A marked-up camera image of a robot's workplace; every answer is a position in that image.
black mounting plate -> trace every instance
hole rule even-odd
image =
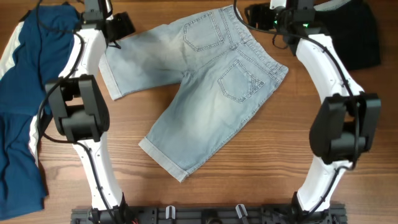
[[[246,207],[249,224],[293,224],[288,221],[284,211],[290,204],[271,204],[261,207]],[[130,207],[137,216],[137,224],[242,224],[234,207],[176,208],[176,219],[165,219],[165,207]],[[206,214],[218,214],[206,217]],[[90,221],[90,209],[72,210],[71,224],[93,224]],[[333,204],[329,215],[321,222],[302,222],[301,224],[347,224],[345,206]]]

blue garment with white stripe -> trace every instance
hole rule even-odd
[[[47,26],[61,30],[72,30],[78,22],[75,8],[69,5],[41,6],[39,16]],[[32,128],[45,96],[44,85],[58,77],[73,47],[73,34],[39,28],[35,10],[19,26],[0,63],[0,220],[44,208],[37,141],[31,146],[29,134],[37,133]]]

denim shorts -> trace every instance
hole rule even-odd
[[[254,116],[288,71],[238,21],[232,6],[158,26],[119,45],[121,50],[109,47],[99,65],[113,100],[181,83],[139,143],[180,182]]]

cable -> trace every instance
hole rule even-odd
[[[47,30],[49,30],[51,32],[61,32],[61,33],[64,33],[64,34],[74,34],[74,35],[76,35],[79,38],[79,40],[80,40],[80,50],[79,50],[79,53],[77,55],[76,61],[73,64],[72,69],[70,70],[70,73],[68,75],[66,75],[65,77],[59,78],[59,80],[54,84],[53,87],[51,87],[51,89],[47,92],[46,96],[44,97],[44,99],[40,103],[39,110],[37,112],[37,132],[39,133],[39,136],[43,135],[45,138],[47,138],[48,140],[50,140],[52,142],[63,143],[63,144],[77,144],[77,145],[81,146],[85,150],[85,152],[86,152],[86,154],[88,156],[88,159],[90,161],[91,170],[92,170],[93,175],[94,175],[94,180],[95,180],[95,184],[96,184],[97,190],[99,192],[99,195],[101,196],[101,199],[102,199],[102,201],[103,201],[103,203],[105,205],[106,210],[109,213],[109,216],[111,217],[113,222],[115,222],[117,224],[118,222],[115,219],[114,215],[112,214],[112,211],[109,209],[108,203],[107,203],[107,201],[105,199],[105,196],[103,194],[102,187],[101,187],[100,182],[98,180],[98,175],[96,173],[96,169],[95,169],[95,166],[94,166],[94,162],[93,162],[93,158],[91,156],[90,150],[85,145],[83,145],[80,142],[71,142],[71,141],[54,139],[54,138],[48,136],[44,131],[42,131],[42,128],[41,128],[42,122],[40,122],[40,119],[42,117],[44,106],[45,106],[46,102],[48,101],[48,99],[49,99],[50,95],[52,94],[52,92],[54,92],[54,90],[56,88],[58,88],[58,86],[60,86],[65,80],[70,78],[76,72],[76,68],[78,66],[78,63],[81,60],[81,57],[83,56],[83,52],[84,52],[84,48],[85,48],[85,41],[84,41],[83,37],[81,35],[77,34],[77,32],[75,30],[60,30],[60,29],[55,29],[55,28],[46,26],[40,20],[40,17],[39,17],[39,7],[40,7],[40,3],[41,2],[42,2],[42,0],[39,0],[37,5],[36,5],[36,19],[37,19],[38,25],[42,26],[44,29],[47,29]]]
[[[334,176],[333,176],[333,178],[332,178],[332,180],[331,180],[331,182],[330,182],[330,185],[328,186],[326,192],[324,193],[323,197],[322,197],[322,198],[320,199],[320,201],[315,205],[315,207],[314,207],[310,212],[308,212],[308,213],[304,216],[304,218],[303,218],[302,220],[300,220],[300,222],[303,222],[304,220],[306,220],[307,218],[309,218],[312,214],[314,214],[314,213],[316,212],[316,210],[317,210],[317,209],[322,205],[322,203],[325,201],[325,199],[327,198],[327,196],[329,195],[329,193],[330,193],[330,191],[331,191],[331,188],[332,188],[332,187],[334,186],[334,184],[335,184],[336,178],[338,177],[338,174],[340,173],[340,170],[341,170],[341,169],[354,170],[355,167],[356,167],[356,163],[357,163],[358,157],[359,157],[359,152],[358,152],[358,139],[359,139],[359,113],[358,113],[358,107],[357,107],[357,104],[356,104],[356,101],[355,101],[353,92],[351,91],[351,88],[349,87],[349,83],[348,83],[347,79],[345,78],[344,73],[343,73],[343,71],[342,71],[342,69],[341,69],[339,63],[338,63],[337,60],[334,58],[334,56],[330,53],[330,51],[327,49],[327,47],[323,46],[321,43],[317,42],[316,40],[313,40],[313,39],[311,39],[311,38],[309,38],[309,37],[305,37],[305,36],[302,36],[302,35],[291,34],[291,33],[288,33],[288,32],[279,32],[279,31],[274,32],[274,31],[269,31],[269,30],[262,30],[262,29],[258,29],[258,28],[256,28],[256,27],[250,26],[249,24],[245,23],[245,22],[241,19],[241,17],[239,16],[238,11],[237,11],[237,8],[236,8],[236,3],[237,3],[237,1],[238,1],[238,0],[234,0],[233,8],[234,8],[235,16],[236,16],[236,18],[238,19],[238,21],[239,21],[240,23],[242,23],[243,25],[245,25],[247,28],[250,28],[250,29],[252,29],[252,30],[256,30],[256,31],[263,32],[263,33],[266,33],[266,34],[274,34],[274,38],[273,38],[273,41],[272,41],[273,44],[274,44],[274,41],[275,41],[275,36],[277,36],[277,35],[286,35],[286,36],[290,36],[290,37],[301,38],[301,39],[310,41],[311,43],[313,43],[313,44],[319,46],[319,48],[321,48],[321,49],[323,50],[323,52],[326,53],[326,54],[330,57],[330,59],[332,60],[332,62],[335,64],[335,66],[336,66],[336,68],[337,68],[337,70],[338,70],[338,72],[339,72],[339,74],[340,74],[341,80],[343,81],[343,84],[344,84],[344,86],[345,86],[345,88],[347,89],[347,92],[348,92],[348,94],[349,94],[349,98],[350,98],[350,101],[351,101],[352,110],[353,110],[353,112],[354,112],[354,122],[355,122],[355,127],[354,127],[354,128],[355,128],[355,136],[354,136],[354,156],[353,156],[353,158],[352,158],[353,165],[352,165],[351,167],[340,166],[340,167],[338,167],[337,169],[335,169],[335,174],[334,174]]]

wooden table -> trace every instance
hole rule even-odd
[[[124,1],[113,5],[114,12],[127,11],[137,31],[143,32],[231,2]],[[252,3],[241,1],[238,6],[243,9]],[[382,65],[351,75],[367,92],[379,94],[382,113],[371,152],[363,154],[358,168],[343,177],[332,198],[346,204],[350,224],[398,222],[398,2],[369,3],[379,22]],[[33,7],[33,0],[0,3],[2,48],[18,20]],[[243,130],[182,184],[137,145],[168,107],[178,85],[112,101],[99,76],[99,87],[111,113],[108,149],[129,205],[288,203],[303,184],[312,160],[308,131],[320,107],[318,93],[304,66],[289,50],[273,47],[271,35],[253,34],[272,57],[289,67],[289,73]],[[47,132],[59,137],[53,124]],[[39,158],[49,190],[45,210],[2,223],[69,223],[71,209],[90,206],[86,176],[71,146],[44,139]]]

